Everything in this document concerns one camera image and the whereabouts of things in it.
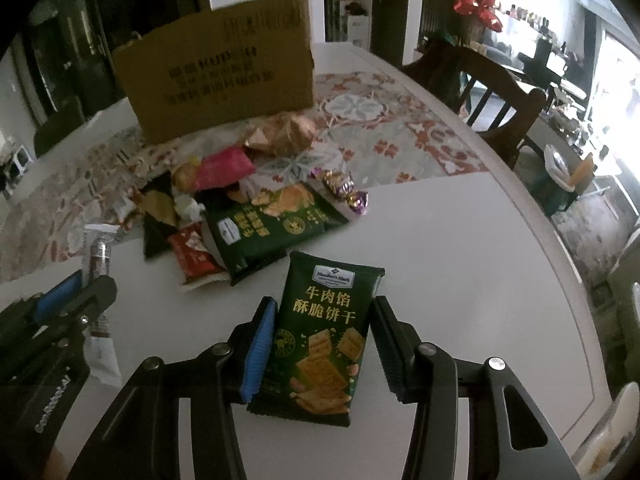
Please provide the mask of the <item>green side stool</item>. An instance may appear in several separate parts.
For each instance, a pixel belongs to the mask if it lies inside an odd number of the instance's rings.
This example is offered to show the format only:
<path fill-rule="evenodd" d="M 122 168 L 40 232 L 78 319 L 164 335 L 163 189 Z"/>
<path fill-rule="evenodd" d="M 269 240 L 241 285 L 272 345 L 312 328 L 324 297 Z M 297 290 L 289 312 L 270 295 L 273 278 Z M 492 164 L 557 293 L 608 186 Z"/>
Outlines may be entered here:
<path fill-rule="evenodd" d="M 574 170 L 570 170 L 561 153 L 552 144 L 547 144 L 542 151 L 544 169 L 528 188 L 533 199 L 548 218 L 567 208 L 593 182 L 597 165 L 591 154 L 588 154 Z"/>

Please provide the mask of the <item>silver white tube packet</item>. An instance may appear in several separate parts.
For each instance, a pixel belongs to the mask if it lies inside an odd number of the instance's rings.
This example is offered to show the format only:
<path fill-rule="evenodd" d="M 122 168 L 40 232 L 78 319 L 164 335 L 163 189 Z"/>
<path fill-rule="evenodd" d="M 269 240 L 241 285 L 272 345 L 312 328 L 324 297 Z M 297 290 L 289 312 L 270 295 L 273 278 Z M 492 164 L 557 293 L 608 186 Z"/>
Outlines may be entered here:
<path fill-rule="evenodd" d="M 118 226 L 111 224 L 87 224 L 82 255 L 82 284 L 90 288 L 93 300 L 87 314 L 84 356 L 90 374 L 102 385 L 113 388 L 122 386 L 122 374 L 105 312 L 117 294 L 115 282 L 107 278 L 117 232 Z"/>

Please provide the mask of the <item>small round orange snack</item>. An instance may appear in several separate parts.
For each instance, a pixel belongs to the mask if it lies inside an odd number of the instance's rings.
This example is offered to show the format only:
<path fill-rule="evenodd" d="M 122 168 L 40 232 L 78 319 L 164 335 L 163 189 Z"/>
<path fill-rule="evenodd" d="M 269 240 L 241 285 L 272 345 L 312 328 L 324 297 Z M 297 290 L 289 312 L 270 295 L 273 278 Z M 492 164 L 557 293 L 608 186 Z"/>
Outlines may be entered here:
<path fill-rule="evenodd" d="M 198 165 L 185 162 L 174 169 L 171 174 L 172 186 L 179 193 L 191 193 L 198 175 Z"/>

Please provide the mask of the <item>purple wrapped candy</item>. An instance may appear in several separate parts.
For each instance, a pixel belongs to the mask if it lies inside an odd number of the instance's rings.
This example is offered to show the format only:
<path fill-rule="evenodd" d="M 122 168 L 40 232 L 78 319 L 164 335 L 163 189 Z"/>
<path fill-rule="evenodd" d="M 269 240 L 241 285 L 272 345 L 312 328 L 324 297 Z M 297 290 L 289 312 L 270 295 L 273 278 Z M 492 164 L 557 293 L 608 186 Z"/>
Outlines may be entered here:
<path fill-rule="evenodd" d="M 369 193 L 366 191 L 353 190 L 346 196 L 346 203 L 354 214 L 362 216 L 368 210 Z"/>

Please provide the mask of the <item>brown cardboard box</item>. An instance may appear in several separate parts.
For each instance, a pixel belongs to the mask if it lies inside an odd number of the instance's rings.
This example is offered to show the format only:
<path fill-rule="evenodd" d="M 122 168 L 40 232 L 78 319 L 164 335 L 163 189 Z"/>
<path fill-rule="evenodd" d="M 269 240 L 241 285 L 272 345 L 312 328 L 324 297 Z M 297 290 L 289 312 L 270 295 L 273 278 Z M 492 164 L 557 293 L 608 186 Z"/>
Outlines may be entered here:
<path fill-rule="evenodd" d="M 310 0 L 190 14 L 113 53 L 145 141 L 314 105 Z"/>

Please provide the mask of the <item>black snack packet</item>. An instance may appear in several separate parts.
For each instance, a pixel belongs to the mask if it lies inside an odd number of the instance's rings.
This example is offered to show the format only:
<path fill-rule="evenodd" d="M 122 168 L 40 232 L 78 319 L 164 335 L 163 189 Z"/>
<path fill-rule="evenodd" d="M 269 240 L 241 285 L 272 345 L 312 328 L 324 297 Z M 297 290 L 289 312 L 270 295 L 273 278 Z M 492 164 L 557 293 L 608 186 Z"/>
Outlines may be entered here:
<path fill-rule="evenodd" d="M 151 259 L 171 248 L 168 238 L 177 233 L 177 214 L 171 191 L 171 172 L 165 171 L 142 188 L 143 255 Z"/>

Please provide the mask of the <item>pink red snack packet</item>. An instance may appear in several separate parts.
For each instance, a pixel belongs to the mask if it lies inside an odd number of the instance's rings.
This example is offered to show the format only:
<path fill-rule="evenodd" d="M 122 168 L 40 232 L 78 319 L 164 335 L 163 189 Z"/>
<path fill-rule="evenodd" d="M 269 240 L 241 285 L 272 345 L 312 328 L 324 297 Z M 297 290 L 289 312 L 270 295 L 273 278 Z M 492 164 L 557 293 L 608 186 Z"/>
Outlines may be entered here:
<path fill-rule="evenodd" d="M 256 168 L 239 146 L 204 157 L 198 165 L 194 191 L 226 188 L 251 174 Z"/>

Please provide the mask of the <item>green beef cracker packet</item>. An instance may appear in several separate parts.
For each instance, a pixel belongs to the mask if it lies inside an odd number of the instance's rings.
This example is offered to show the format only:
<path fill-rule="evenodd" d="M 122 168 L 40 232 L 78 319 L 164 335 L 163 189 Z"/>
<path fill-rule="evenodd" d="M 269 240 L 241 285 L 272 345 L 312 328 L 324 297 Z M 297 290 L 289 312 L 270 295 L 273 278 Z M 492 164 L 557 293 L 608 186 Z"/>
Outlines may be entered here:
<path fill-rule="evenodd" d="M 350 425 L 370 326 L 370 307 L 383 268 L 290 253 L 256 415 Z"/>

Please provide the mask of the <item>red bow balloon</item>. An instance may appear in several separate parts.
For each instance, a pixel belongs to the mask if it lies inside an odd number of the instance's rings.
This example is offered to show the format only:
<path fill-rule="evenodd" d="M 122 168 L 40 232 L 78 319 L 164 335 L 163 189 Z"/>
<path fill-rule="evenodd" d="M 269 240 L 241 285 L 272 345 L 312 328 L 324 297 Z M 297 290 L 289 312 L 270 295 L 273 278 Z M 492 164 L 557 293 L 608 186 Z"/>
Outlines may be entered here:
<path fill-rule="evenodd" d="M 454 0 L 454 12 L 462 16 L 475 15 L 493 32 L 502 32 L 503 24 L 495 14 L 499 0 Z"/>

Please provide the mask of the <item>rose gold foil snack bag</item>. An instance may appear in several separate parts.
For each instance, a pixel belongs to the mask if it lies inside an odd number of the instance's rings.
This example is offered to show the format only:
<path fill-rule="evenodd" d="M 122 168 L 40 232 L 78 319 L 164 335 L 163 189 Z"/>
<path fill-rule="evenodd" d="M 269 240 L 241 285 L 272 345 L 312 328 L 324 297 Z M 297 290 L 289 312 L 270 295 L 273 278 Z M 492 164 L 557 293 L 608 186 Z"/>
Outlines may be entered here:
<path fill-rule="evenodd" d="M 244 145 L 269 156 L 288 157 L 308 150 L 317 131 L 316 123 L 306 115 L 284 112 L 254 120 Z"/>

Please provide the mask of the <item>small red snack packet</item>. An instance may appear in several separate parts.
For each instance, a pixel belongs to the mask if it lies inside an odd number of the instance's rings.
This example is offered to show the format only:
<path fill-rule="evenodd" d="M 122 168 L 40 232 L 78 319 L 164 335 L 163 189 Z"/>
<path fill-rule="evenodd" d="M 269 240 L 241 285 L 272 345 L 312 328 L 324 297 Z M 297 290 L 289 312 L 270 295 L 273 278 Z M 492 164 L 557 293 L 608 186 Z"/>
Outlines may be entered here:
<path fill-rule="evenodd" d="M 228 281 L 227 271 L 204 244 L 201 222 L 192 223 L 172 234 L 168 243 L 183 273 L 183 287 Z"/>

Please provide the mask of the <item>dark wooden chair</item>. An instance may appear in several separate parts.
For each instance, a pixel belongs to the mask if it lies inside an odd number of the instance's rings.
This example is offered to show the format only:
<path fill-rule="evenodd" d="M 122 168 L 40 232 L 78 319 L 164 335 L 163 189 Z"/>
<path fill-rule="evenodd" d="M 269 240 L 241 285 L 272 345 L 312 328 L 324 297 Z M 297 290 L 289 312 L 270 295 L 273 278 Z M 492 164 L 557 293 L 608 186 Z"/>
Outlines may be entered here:
<path fill-rule="evenodd" d="M 442 38 L 427 41 L 420 58 L 401 71 L 455 113 L 467 110 L 473 127 L 492 98 L 502 102 L 489 126 L 478 133 L 511 168 L 530 127 L 546 104 L 544 90 L 523 90 L 498 63 L 470 48 Z"/>

